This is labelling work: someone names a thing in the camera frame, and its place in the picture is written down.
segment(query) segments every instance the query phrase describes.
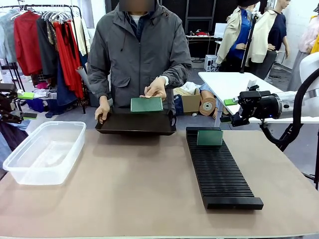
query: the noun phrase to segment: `clear plastic bin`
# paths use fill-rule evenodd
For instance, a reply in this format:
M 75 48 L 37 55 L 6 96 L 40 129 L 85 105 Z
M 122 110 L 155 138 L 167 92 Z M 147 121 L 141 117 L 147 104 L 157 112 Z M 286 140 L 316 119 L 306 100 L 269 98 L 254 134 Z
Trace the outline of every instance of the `clear plastic bin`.
M 63 183 L 84 145 L 85 128 L 83 122 L 43 123 L 5 160 L 4 170 L 19 184 Z

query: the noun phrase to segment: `jacket zipper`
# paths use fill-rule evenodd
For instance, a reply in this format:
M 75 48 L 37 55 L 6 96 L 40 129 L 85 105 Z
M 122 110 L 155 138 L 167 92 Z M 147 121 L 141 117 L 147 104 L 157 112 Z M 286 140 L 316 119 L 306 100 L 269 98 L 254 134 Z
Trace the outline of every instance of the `jacket zipper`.
M 140 51 L 140 60 L 139 60 L 139 95 L 142 95 L 141 94 L 141 42 L 139 42 L 139 51 Z

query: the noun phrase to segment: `blue shirt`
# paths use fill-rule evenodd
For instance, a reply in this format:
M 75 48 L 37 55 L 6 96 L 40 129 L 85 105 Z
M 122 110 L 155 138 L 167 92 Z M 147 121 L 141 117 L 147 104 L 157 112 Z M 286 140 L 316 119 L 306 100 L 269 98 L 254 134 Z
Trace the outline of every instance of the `blue shirt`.
M 276 51 L 279 51 L 284 37 L 287 36 L 286 17 L 282 13 L 277 13 L 273 27 L 268 35 L 268 43 L 272 44 Z
M 249 31 L 251 28 L 250 21 L 247 18 L 247 12 L 244 9 L 241 10 L 241 28 L 239 36 L 235 42 L 235 44 L 230 48 L 228 52 L 228 57 L 237 57 L 239 59 L 244 58 L 245 50 L 237 50 L 236 45 L 240 43 L 247 44 Z

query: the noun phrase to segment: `black slotted rack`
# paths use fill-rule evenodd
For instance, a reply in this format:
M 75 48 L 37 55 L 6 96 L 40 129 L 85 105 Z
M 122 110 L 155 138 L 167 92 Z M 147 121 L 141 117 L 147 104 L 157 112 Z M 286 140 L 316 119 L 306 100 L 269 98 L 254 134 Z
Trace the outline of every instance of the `black slotted rack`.
M 199 130 L 187 127 L 186 138 L 205 208 L 261 210 L 226 143 L 221 146 L 197 146 Z

